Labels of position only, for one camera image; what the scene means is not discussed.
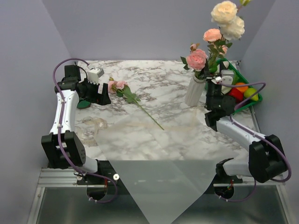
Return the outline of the small pink rose stem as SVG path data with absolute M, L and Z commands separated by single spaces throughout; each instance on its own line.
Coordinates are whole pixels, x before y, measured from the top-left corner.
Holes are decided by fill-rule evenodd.
M 123 98 L 128 104 L 135 104 L 138 106 L 144 113 L 146 113 L 152 121 L 159 126 L 162 130 L 164 128 L 140 105 L 141 100 L 136 93 L 131 91 L 128 83 L 125 81 L 116 81 L 112 77 L 109 77 L 108 81 L 108 92 L 115 94 L 119 98 Z

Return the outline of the pink double rose stem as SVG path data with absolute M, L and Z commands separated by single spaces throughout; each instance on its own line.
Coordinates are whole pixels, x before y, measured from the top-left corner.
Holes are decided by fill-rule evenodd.
M 207 55 L 205 51 L 199 49 L 199 43 L 192 43 L 190 46 L 190 54 L 187 57 L 180 57 L 184 64 L 185 70 L 192 70 L 197 79 L 202 79 L 201 72 L 207 61 Z

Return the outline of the peach rose stem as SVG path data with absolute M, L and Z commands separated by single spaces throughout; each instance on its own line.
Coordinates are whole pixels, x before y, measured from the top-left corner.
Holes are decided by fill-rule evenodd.
M 211 56 L 223 58 L 232 43 L 224 38 L 219 29 L 212 28 L 203 35 L 203 40 L 208 43 L 207 47 Z

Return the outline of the white wrapping paper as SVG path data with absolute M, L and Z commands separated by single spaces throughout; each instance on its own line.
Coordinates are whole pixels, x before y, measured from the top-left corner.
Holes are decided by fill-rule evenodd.
M 151 224 L 172 223 L 207 190 L 216 164 L 235 155 L 195 111 L 161 126 L 136 112 L 95 140 Z

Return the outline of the white rose stem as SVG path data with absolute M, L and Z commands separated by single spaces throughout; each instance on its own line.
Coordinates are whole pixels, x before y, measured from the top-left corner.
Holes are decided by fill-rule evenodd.
M 236 5 L 230 0 L 225 0 L 216 4 L 211 11 L 211 21 L 217 24 L 218 27 L 216 29 L 219 29 L 224 38 L 231 43 L 234 40 L 240 40 L 245 33 L 245 22 L 238 13 L 240 9 L 247 6 L 250 1 L 241 0 L 239 2 L 240 4 Z M 209 53 L 207 61 L 211 73 L 217 71 L 217 59 L 220 58 L 215 58 Z

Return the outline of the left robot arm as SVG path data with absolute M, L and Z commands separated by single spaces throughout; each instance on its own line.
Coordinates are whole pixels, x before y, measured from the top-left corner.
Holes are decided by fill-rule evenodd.
M 109 105 L 108 85 L 99 84 L 103 69 L 89 68 L 86 77 L 81 78 L 83 68 L 66 65 L 64 77 L 54 79 L 57 108 L 53 126 L 48 135 L 41 138 L 41 144 L 52 168 L 73 168 L 81 178 L 88 178 L 93 184 L 103 181 L 99 162 L 86 155 L 85 147 L 75 133 L 75 113 L 79 101 Z

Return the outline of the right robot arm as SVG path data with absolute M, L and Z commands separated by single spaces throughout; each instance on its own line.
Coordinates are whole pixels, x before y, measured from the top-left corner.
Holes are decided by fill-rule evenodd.
M 225 85 L 220 76 L 206 77 L 207 92 L 205 122 L 208 127 L 220 132 L 248 151 L 246 159 L 226 159 L 217 165 L 215 178 L 221 183 L 232 176 L 253 177 L 259 183 L 269 180 L 286 182 L 292 176 L 280 139 L 275 135 L 264 135 L 253 131 L 233 119 L 232 114 L 238 108 L 236 100 L 223 95 Z

